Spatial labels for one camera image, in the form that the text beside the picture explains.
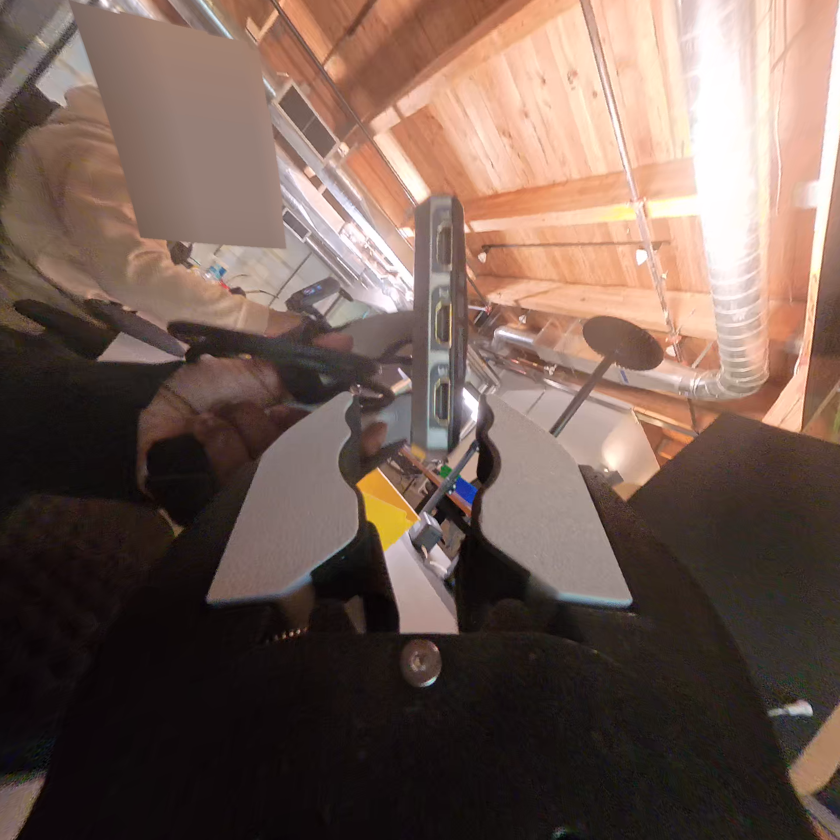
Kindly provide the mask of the yellow plastic bin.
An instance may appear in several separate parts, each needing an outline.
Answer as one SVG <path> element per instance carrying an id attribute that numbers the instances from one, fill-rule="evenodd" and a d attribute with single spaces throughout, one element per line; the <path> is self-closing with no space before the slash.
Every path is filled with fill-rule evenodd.
<path id="1" fill-rule="evenodd" d="M 374 469 L 356 487 L 362 495 L 365 516 L 378 532 L 385 553 L 417 524 L 418 516 L 380 469 Z"/>

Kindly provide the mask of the grey hdmi switch box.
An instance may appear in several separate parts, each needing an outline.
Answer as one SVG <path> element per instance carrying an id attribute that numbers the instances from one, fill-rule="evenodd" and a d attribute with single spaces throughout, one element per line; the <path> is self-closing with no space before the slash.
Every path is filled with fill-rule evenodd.
<path id="1" fill-rule="evenodd" d="M 464 208 L 431 195 L 415 209 L 412 446 L 444 458 L 464 422 L 468 306 Z"/>

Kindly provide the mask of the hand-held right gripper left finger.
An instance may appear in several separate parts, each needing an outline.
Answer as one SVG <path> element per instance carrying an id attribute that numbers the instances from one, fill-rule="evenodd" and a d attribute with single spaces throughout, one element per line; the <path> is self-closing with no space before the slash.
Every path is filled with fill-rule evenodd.
<path id="1" fill-rule="evenodd" d="M 356 538 L 361 498 L 340 467 L 355 408 L 354 395 L 336 395 L 261 456 L 209 585 L 208 605 L 267 602 L 295 592 Z"/>

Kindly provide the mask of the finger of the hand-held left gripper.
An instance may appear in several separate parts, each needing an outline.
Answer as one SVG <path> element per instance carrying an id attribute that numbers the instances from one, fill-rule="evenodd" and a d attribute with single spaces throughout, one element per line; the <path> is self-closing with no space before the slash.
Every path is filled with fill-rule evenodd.
<path id="1" fill-rule="evenodd" d="M 353 362 L 362 365 L 398 364 L 411 368 L 411 357 L 400 355 L 400 349 L 412 344 L 413 331 L 412 311 L 378 313 L 349 322 Z"/>
<path id="2" fill-rule="evenodd" d="M 413 394 L 400 394 L 385 407 L 385 448 L 410 445 L 413 438 Z"/>

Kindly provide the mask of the silver ventilation duct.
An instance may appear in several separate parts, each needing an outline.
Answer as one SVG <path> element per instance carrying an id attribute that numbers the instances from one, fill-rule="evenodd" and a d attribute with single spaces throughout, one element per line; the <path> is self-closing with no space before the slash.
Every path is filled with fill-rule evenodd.
<path id="1" fill-rule="evenodd" d="M 678 2 L 681 66 L 719 367 L 615 363 L 616 382 L 692 401 L 758 392 L 770 372 L 753 2 Z"/>

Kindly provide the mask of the person's left hand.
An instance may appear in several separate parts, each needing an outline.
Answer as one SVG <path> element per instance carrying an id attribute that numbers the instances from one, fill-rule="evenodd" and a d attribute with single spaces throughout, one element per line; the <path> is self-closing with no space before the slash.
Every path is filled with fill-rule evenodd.
<path id="1" fill-rule="evenodd" d="M 147 491 L 148 456 L 164 440 L 194 437 L 213 476 L 225 483 L 309 414 L 291 404 L 269 362 L 204 355 L 174 372 L 140 413 L 139 487 Z"/>

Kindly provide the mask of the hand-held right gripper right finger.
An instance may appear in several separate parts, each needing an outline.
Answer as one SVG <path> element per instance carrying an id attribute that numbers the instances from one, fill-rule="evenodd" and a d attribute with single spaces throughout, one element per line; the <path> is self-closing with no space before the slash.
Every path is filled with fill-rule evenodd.
<path id="1" fill-rule="evenodd" d="M 478 534 L 559 602 L 630 606 L 633 597 L 578 465 L 549 431 L 497 395 L 477 429 L 490 476 L 473 521 Z"/>

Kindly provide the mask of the person's left forearm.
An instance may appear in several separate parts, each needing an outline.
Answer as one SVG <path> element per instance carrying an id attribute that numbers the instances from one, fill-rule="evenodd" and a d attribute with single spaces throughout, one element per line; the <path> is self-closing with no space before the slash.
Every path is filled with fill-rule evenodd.
<path id="1" fill-rule="evenodd" d="M 144 503 L 140 415 L 182 366 L 84 360 L 3 327 L 2 517 L 31 495 Z"/>

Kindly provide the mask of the black round lamp stand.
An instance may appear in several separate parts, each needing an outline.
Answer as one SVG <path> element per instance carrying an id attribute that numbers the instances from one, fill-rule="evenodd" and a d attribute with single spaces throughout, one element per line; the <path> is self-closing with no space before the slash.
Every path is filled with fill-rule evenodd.
<path id="1" fill-rule="evenodd" d="M 664 349 L 654 336 L 627 320 L 609 316 L 590 318 L 584 324 L 582 333 L 587 346 L 601 356 L 601 361 L 551 426 L 549 433 L 555 438 L 568 426 L 611 367 L 617 365 L 631 371 L 651 371 L 665 358 Z"/>

